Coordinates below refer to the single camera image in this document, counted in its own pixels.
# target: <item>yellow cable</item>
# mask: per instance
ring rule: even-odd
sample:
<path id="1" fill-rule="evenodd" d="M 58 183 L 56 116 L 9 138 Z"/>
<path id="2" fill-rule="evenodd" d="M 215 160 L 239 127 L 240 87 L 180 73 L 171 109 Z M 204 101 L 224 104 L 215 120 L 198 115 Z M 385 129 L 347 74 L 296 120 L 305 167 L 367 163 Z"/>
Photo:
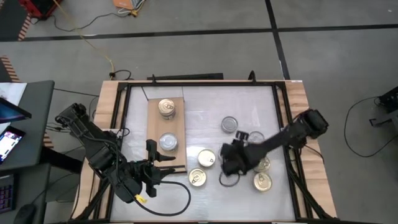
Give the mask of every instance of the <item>yellow cable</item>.
<path id="1" fill-rule="evenodd" d="M 59 5 L 59 3 L 56 0 L 52 0 L 57 6 L 58 8 L 60 8 L 62 14 L 67 18 L 67 20 L 69 21 L 69 23 L 73 26 L 73 28 L 75 28 L 75 31 L 79 34 L 80 38 L 83 39 L 87 44 L 89 44 L 90 46 L 92 46 L 97 52 L 98 54 L 100 54 L 101 56 L 103 56 L 104 58 L 106 58 L 112 67 L 112 72 L 114 72 L 114 65 L 112 60 L 106 55 L 106 53 L 102 52 L 100 49 L 96 48 L 92 43 L 90 43 L 88 40 L 86 40 L 83 35 L 81 34 L 79 28 L 77 28 L 75 22 L 73 21 L 73 19 L 68 15 L 67 12 L 65 12 L 65 10 L 63 10 L 63 8 Z"/>

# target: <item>screen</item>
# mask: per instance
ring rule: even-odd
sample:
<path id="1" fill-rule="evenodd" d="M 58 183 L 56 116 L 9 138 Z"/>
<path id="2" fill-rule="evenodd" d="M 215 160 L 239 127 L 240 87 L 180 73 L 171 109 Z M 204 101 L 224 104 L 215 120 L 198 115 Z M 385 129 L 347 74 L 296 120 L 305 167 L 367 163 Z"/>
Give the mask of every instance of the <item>screen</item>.
<path id="1" fill-rule="evenodd" d="M 0 123 L 6 123 L 10 120 L 24 119 L 25 116 L 20 112 L 9 108 L 4 104 L 0 104 Z"/>
<path id="2" fill-rule="evenodd" d="M 19 136 L 10 131 L 6 131 L 0 136 L 0 163 L 2 163 L 8 154 L 11 152 L 12 148 L 22 139 Z"/>

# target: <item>silver can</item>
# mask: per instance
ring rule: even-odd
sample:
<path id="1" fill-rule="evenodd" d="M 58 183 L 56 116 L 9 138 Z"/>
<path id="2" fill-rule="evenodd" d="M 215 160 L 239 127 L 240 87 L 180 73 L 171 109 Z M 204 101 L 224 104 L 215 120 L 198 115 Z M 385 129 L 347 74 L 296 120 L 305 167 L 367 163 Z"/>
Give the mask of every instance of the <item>silver can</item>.
<path id="1" fill-rule="evenodd" d="M 170 99 L 163 99 L 158 104 L 159 113 L 164 119 L 172 119 L 175 115 L 175 105 Z"/>
<path id="2" fill-rule="evenodd" d="M 188 178 L 189 178 L 189 182 L 193 186 L 199 187 L 199 186 L 202 186 L 203 184 L 205 184 L 206 173 L 205 173 L 205 171 L 203 171 L 199 168 L 196 168 L 189 172 Z"/>
<path id="3" fill-rule="evenodd" d="M 268 174 L 266 174 L 264 172 L 260 172 L 254 176 L 253 184 L 257 190 L 259 190 L 261 192 L 265 192 L 265 191 L 271 189 L 272 180 Z"/>
<path id="4" fill-rule="evenodd" d="M 221 122 L 221 128 L 225 133 L 234 133 L 238 128 L 238 121 L 231 116 L 227 116 Z"/>
<path id="5" fill-rule="evenodd" d="M 173 133 L 164 133 L 159 139 L 160 147 L 167 151 L 173 151 L 177 148 L 177 137 Z"/>
<path id="6" fill-rule="evenodd" d="M 265 172 L 269 170 L 270 166 L 270 160 L 268 159 L 268 157 L 265 157 L 260 160 L 259 164 L 253 170 L 256 172 Z"/>
<path id="7" fill-rule="evenodd" d="M 200 165 L 210 167 L 215 163 L 216 156 L 212 150 L 204 149 L 199 152 L 198 161 Z"/>
<path id="8" fill-rule="evenodd" d="M 253 131 L 249 134 L 248 142 L 254 144 L 260 144 L 265 141 L 264 135 L 259 131 Z"/>

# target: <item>keyboard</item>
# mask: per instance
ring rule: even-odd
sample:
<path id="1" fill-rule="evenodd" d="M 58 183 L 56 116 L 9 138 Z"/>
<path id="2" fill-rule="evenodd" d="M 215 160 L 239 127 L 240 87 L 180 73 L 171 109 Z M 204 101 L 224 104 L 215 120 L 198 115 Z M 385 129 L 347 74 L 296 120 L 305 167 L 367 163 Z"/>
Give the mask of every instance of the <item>keyboard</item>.
<path id="1" fill-rule="evenodd" d="M 14 175 L 0 177 L 0 214 L 15 209 Z"/>

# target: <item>orange object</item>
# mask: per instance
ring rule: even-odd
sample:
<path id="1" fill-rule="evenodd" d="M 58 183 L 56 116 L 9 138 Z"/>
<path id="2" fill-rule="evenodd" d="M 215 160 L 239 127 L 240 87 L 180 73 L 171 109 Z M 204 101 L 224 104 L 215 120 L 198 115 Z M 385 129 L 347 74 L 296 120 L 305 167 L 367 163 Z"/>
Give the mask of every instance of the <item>orange object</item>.
<path id="1" fill-rule="evenodd" d="M 113 0 L 113 4 L 116 7 L 122 7 L 125 9 L 133 10 L 134 6 L 132 5 L 131 0 Z"/>

